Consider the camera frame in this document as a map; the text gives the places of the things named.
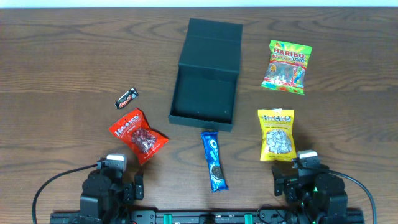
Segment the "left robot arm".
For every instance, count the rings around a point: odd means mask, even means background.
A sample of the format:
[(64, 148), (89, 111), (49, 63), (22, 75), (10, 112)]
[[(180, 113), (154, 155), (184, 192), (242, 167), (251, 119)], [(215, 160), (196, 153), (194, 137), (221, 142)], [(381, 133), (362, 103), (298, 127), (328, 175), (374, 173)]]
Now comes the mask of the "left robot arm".
[(132, 223), (128, 206), (144, 198), (144, 176), (123, 181), (123, 171), (104, 168), (91, 172), (82, 185), (80, 211), (68, 223)]

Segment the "yellow Hacks candy bag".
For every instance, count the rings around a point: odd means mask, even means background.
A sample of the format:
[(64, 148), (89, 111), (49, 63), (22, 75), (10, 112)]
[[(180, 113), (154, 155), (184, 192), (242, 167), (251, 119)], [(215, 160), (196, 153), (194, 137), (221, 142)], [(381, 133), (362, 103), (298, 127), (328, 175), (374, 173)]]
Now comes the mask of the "yellow Hacks candy bag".
[(296, 157), (293, 139), (294, 110), (258, 109), (262, 130), (261, 161), (291, 161)]

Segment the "red Hacks candy bag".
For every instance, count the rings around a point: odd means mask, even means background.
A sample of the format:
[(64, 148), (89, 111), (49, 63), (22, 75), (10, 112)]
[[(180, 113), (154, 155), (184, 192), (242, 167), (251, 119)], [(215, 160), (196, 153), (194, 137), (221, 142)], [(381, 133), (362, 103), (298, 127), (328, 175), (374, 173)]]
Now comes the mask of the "red Hacks candy bag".
[(151, 159), (169, 139), (149, 126), (142, 110), (136, 108), (110, 128), (110, 133), (131, 148), (140, 165)]

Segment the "green Haribo gummy bag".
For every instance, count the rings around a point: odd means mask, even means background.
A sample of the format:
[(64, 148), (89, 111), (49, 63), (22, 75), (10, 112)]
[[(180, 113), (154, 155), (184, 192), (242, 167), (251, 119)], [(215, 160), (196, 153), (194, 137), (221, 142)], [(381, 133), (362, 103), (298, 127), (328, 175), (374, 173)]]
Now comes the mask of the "green Haribo gummy bag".
[(304, 95), (304, 79), (312, 47), (271, 40), (269, 49), (271, 57), (261, 86)]

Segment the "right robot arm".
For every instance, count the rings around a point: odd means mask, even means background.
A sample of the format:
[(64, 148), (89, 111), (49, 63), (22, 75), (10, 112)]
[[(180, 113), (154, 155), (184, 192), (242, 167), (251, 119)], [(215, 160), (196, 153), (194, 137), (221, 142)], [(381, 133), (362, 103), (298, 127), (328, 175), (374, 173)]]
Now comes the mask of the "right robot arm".
[(348, 196), (342, 178), (320, 168), (300, 167), (301, 174), (283, 175), (272, 168), (274, 194), (294, 207), (282, 216), (285, 223), (344, 224), (349, 222)]

